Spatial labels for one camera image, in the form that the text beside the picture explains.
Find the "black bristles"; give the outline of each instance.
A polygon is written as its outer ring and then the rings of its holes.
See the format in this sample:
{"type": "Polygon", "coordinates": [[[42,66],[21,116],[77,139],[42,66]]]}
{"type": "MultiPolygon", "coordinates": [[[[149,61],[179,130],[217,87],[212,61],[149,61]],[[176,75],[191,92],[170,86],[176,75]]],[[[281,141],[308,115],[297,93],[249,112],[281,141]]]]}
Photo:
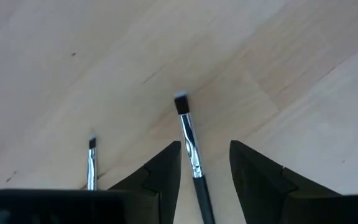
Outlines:
{"type": "Polygon", "coordinates": [[[178,114],[187,114],[190,112],[186,93],[175,95],[175,106],[177,107],[178,114]]]}
{"type": "Polygon", "coordinates": [[[89,148],[90,149],[93,149],[93,148],[95,148],[96,147],[96,138],[91,138],[90,140],[89,140],[89,148]]]}

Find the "wooden surface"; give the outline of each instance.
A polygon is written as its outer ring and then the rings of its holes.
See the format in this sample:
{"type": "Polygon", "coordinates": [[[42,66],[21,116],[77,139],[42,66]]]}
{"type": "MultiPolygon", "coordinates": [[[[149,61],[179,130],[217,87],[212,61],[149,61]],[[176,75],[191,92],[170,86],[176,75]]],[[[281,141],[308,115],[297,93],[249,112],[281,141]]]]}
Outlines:
{"type": "Polygon", "coordinates": [[[0,0],[0,188],[82,188],[91,128],[114,185],[181,139],[183,89],[217,223],[245,223],[232,139],[358,194],[358,0],[0,0]]]}

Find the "black brush handle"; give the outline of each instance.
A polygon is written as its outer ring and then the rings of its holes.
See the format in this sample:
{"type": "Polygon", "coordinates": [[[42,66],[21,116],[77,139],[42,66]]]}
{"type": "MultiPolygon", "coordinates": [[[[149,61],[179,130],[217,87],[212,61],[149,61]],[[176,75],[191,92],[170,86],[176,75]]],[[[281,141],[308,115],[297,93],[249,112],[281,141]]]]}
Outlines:
{"type": "Polygon", "coordinates": [[[193,181],[196,188],[198,205],[200,205],[204,224],[215,224],[214,213],[212,210],[211,199],[209,198],[208,186],[206,184],[205,176],[200,178],[193,178],[193,181]]]}

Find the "wood grain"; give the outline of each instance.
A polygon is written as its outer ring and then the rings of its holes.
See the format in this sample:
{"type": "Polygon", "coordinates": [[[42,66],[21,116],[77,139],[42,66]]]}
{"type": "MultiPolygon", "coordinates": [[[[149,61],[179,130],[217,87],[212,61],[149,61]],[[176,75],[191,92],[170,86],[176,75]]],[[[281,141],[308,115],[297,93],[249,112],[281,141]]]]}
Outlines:
{"type": "MultiPolygon", "coordinates": [[[[245,223],[238,139],[358,194],[358,1],[0,0],[0,188],[107,189],[181,139],[186,89],[217,223],[245,223]]],[[[175,223],[201,223],[182,149],[175,223]]]]}

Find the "metal ferrule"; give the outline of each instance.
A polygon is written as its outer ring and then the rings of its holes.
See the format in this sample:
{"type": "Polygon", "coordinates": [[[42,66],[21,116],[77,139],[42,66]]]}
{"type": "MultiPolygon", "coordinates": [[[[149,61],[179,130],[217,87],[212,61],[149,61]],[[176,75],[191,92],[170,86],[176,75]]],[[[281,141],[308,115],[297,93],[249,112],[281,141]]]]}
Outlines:
{"type": "Polygon", "coordinates": [[[185,139],[187,154],[190,159],[193,177],[200,178],[204,175],[201,167],[200,154],[198,152],[198,143],[196,133],[194,132],[193,123],[190,113],[179,115],[181,121],[181,130],[185,139]]]}
{"type": "Polygon", "coordinates": [[[88,150],[88,184],[86,188],[88,190],[97,189],[97,169],[96,169],[96,148],[88,150]]]}

